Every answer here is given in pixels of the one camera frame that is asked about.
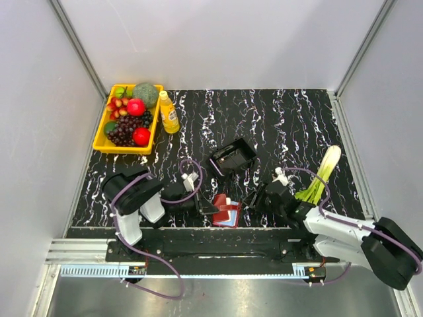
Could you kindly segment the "red leather card holder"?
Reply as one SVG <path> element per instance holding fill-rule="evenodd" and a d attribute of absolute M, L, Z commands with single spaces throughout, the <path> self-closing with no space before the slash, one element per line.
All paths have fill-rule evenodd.
<path fill-rule="evenodd" d="M 218 212 L 212 215 L 212 224 L 217 227 L 237 228 L 241 204 L 225 194 L 216 195 L 213 205 Z"/>

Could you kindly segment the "black card dispenser box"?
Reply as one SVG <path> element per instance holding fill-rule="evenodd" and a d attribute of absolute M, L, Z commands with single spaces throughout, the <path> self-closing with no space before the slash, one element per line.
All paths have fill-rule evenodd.
<path fill-rule="evenodd" d="M 256 158 L 256 151 L 240 137 L 216 149 L 206 163 L 218 178 L 224 179 L 251 168 Z"/>

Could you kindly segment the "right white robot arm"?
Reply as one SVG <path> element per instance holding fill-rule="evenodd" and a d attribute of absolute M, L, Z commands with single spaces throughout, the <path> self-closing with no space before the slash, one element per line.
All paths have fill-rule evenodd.
<path fill-rule="evenodd" d="M 366 221 L 325 210 L 328 178 L 315 174 L 306 190 L 291 194 L 284 168 L 259 183 L 243 201 L 253 211 L 270 213 L 300 236 L 287 256 L 310 262 L 334 258 L 370 270 L 384 284 L 404 290 L 422 273 L 422 249 L 389 218 Z"/>

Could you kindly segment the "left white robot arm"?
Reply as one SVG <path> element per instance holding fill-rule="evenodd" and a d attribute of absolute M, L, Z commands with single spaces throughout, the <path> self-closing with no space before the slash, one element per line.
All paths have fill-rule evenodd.
<path fill-rule="evenodd" d="M 160 227 L 167 216 L 188 213 L 213 215 L 219 208 L 209 202 L 199 189 L 197 172 L 183 173 L 179 181 L 164 185 L 143 168 L 134 174 L 119 173 L 109 177 L 102 192 L 111 206 L 116 235 L 124 240 L 120 253 L 129 261 L 138 260 L 143 253 L 139 217 Z"/>

